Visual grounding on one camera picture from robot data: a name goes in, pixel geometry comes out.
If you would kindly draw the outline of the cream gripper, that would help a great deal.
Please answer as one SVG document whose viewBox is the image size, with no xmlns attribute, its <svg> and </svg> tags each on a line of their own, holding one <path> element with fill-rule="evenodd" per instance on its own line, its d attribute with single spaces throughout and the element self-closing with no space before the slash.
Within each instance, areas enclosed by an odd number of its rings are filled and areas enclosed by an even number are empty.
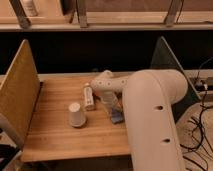
<svg viewBox="0 0 213 171">
<path fill-rule="evenodd" d="M 122 110 L 118 98 L 114 92 L 103 91 L 100 93 L 100 99 L 110 115 L 114 115 L 116 111 Z"/>
</svg>

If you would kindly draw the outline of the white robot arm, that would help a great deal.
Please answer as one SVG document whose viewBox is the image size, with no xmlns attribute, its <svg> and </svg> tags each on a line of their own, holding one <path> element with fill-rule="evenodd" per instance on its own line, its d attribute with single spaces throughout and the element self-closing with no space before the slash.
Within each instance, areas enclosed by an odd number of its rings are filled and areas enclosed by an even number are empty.
<svg viewBox="0 0 213 171">
<path fill-rule="evenodd" d="M 188 90 L 181 72 L 148 69 L 117 78 L 102 73 L 91 86 L 122 94 L 133 171 L 185 171 L 172 112 Z"/>
</svg>

